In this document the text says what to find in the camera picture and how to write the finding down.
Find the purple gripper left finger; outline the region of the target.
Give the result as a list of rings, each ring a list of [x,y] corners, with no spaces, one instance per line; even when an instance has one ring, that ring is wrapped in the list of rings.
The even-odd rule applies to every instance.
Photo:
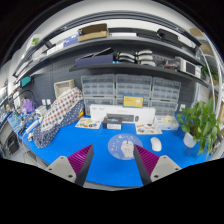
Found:
[[[93,146],[89,145],[68,157],[59,156],[46,170],[78,186],[83,186],[93,155]]]

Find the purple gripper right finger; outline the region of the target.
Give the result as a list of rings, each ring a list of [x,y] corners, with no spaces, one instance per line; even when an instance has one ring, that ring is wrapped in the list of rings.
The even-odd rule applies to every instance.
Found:
[[[134,157],[143,185],[155,182],[180,170],[167,155],[157,156],[153,152],[135,145]]]

